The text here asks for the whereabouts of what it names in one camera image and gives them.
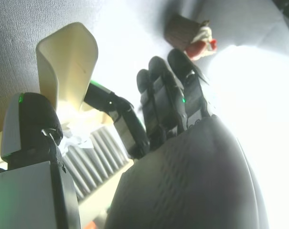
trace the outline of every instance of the cream-colored plastic object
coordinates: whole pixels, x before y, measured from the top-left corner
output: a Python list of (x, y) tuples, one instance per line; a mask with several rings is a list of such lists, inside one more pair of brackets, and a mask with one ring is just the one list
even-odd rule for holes
[(59, 116), (78, 112), (97, 61), (93, 35), (81, 23), (69, 24), (36, 47), (40, 92)]

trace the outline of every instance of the green light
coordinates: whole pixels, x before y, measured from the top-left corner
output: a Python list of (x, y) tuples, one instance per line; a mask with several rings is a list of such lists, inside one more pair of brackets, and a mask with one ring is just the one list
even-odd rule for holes
[(24, 93), (21, 93), (19, 95), (19, 103), (22, 103), (23, 102), (23, 97), (24, 97)]

